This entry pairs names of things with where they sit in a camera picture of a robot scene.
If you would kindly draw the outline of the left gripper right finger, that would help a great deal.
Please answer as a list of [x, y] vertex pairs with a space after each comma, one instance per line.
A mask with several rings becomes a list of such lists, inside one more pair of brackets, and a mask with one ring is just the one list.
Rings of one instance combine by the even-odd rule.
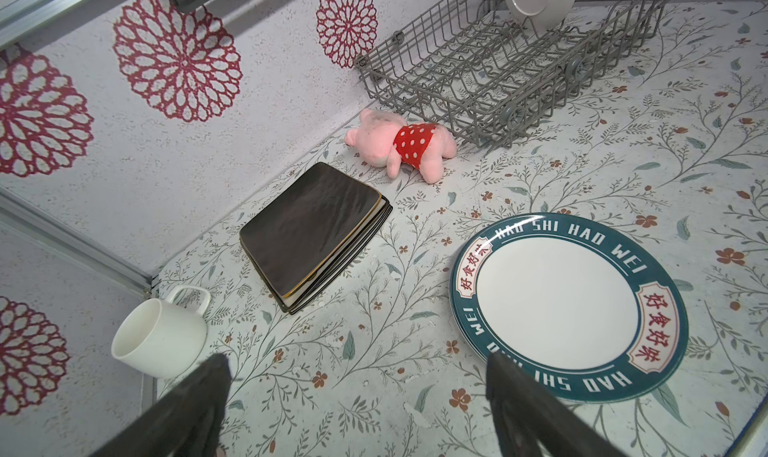
[[499, 353], [487, 359], [486, 398], [503, 456], [624, 456]]

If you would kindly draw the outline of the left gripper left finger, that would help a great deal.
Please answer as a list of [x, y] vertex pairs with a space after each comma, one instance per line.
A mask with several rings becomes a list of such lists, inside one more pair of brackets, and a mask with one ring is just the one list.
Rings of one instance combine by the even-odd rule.
[[214, 456], [232, 377], [213, 354], [95, 456]]

